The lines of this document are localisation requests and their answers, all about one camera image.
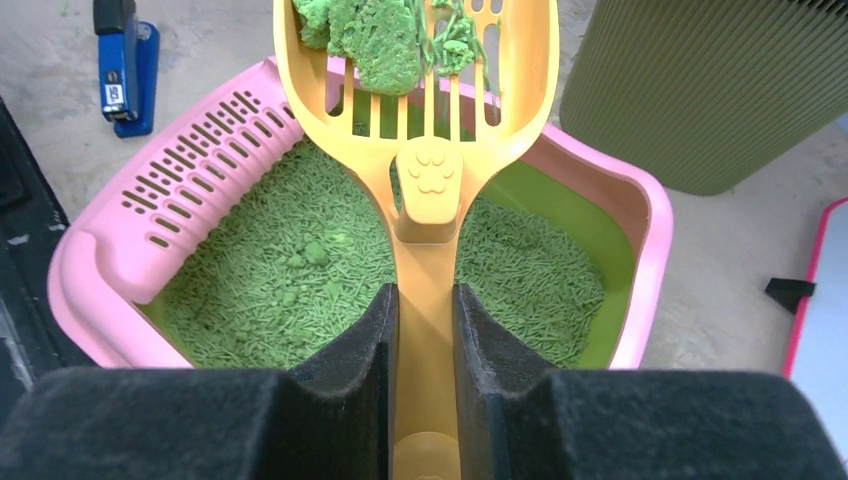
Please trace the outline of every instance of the litter box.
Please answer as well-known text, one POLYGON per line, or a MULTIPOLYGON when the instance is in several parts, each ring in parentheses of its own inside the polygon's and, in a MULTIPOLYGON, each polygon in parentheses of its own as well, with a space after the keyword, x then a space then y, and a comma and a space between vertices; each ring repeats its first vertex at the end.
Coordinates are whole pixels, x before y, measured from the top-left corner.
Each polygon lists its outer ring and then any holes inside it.
MULTIPOLYGON (((329 69, 341 84, 341 65, 331 60, 329 69)), ((471 101, 474 91, 463 86, 461 93, 471 101)), ((336 100, 328 98, 328 105, 336 100)), ((192 367, 145 315, 145 306, 302 136, 273 57, 162 131, 94 198, 57 247, 49 301, 62 329, 103 367, 192 367)), ((578 366, 637 368, 671 244, 671 206, 660 184, 548 125, 483 195, 544 217, 601 271, 606 295, 578 366)))

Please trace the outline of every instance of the blue stapler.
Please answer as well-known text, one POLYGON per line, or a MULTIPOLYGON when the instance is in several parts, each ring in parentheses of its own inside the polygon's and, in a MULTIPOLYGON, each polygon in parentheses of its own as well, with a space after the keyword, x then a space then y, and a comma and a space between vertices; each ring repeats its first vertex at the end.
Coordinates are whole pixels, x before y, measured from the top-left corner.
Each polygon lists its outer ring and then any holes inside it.
POLYGON ((159 31, 140 22, 134 0, 94 0, 100 105, 120 138, 153 131, 159 31))

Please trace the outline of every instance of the gray floor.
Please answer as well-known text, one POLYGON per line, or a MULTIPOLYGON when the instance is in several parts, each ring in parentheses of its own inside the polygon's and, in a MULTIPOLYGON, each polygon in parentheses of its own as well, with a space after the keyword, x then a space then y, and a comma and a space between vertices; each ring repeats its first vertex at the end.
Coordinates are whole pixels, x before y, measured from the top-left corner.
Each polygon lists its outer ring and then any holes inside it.
MULTIPOLYGON (((162 32, 158 128, 273 53, 270 0, 138 3, 162 32)), ((593 5, 560 0, 562 80, 593 5)), ((146 142, 119 140, 99 115, 90 12, 90 0, 0 3, 0 95, 71 218, 146 142)), ((670 191, 674 246, 643 365, 778 371, 792 317, 763 287, 803 276, 822 209, 846 195, 848 137, 836 126, 732 192, 670 191)))

